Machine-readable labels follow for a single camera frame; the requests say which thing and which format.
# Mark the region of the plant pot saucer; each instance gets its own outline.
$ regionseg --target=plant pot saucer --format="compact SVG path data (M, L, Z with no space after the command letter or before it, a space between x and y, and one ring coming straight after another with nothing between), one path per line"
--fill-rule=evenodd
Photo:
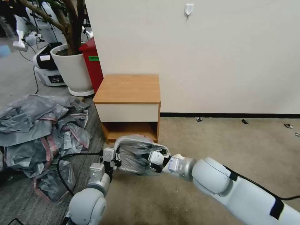
M84 96L89 96L89 95L92 95L94 94L94 90L90 90L90 91L86 91L86 92L75 92L75 91L72 91L69 87L69 92L71 95L74 95L74 96L77 96L77 97L84 97Z

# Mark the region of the white drawer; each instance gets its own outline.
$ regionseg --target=white drawer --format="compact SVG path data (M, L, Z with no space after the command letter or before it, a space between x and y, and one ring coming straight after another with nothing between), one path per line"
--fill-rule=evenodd
M95 104L101 122L157 122L158 104Z

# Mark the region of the black baseboard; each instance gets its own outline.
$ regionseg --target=black baseboard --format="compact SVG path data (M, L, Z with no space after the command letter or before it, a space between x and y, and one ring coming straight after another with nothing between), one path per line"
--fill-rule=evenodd
M184 113L161 112L161 117L214 117L214 118L283 118L298 119L300 114L272 114L272 113Z

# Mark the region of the wooden tabletop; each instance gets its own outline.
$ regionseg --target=wooden tabletop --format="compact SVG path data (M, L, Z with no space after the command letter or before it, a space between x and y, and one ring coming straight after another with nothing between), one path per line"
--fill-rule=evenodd
M95 97L98 104L160 103L159 78L156 74L108 74Z

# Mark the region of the green label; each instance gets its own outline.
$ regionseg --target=green label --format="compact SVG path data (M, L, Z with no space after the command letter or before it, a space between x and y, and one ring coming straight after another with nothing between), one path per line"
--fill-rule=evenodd
M90 61L99 61L99 57L98 56L88 56L88 59Z

